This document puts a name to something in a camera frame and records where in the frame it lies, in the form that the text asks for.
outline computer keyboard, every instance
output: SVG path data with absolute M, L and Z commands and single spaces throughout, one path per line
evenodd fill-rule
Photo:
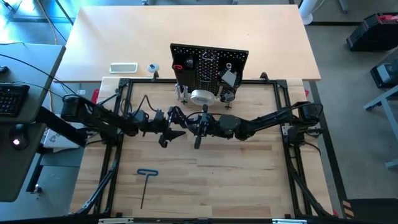
M 0 83 L 0 117 L 18 116 L 28 90 L 28 85 Z

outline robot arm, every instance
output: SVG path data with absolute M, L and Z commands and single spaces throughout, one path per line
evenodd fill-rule
M 289 142 L 300 144 L 307 128 L 318 123 L 319 106 L 310 102 L 298 102 L 290 108 L 282 108 L 251 121 L 230 114 L 208 113 L 207 105 L 203 106 L 202 112 L 188 116 L 185 116 L 178 106 L 172 106 L 167 112 L 167 118 L 162 110 L 157 110 L 154 119 L 149 119 L 149 115 L 142 110 L 120 116 L 102 105 L 96 105 L 79 96 L 70 96 L 64 100 L 61 117 L 65 121 L 80 122 L 97 129 L 101 138 L 107 141 L 117 140 L 121 132 L 128 136 L 135 136 L 139 131 L 143 132 L 143 135 L 145 133 L 161 133 L 159 144 L 162 147 L 167 147 L 169 141 L 185 134 L 185 131 L 174 131 L 170 127 L 172 123 L 179 124 L 197 136 L 195 149 L 198 149 L 201 138 L 207 135 L 226 139 L 235 137 L 245 141 L 257 131 L 283 123 L 292 124 L 288 130 Z M 294 109 L 298 109 L 299 116 L 293 115 Z M 194 114 L 198 115 L 195 118 L 190 118 Z M 221 116 L 217 120 L 213 115 Z

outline white tape roll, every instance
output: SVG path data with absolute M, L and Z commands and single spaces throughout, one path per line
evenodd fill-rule
M 193 90 L 191 101 L 196 105 L 212 105 L 214 103 L 214 94 L 206 90 Z

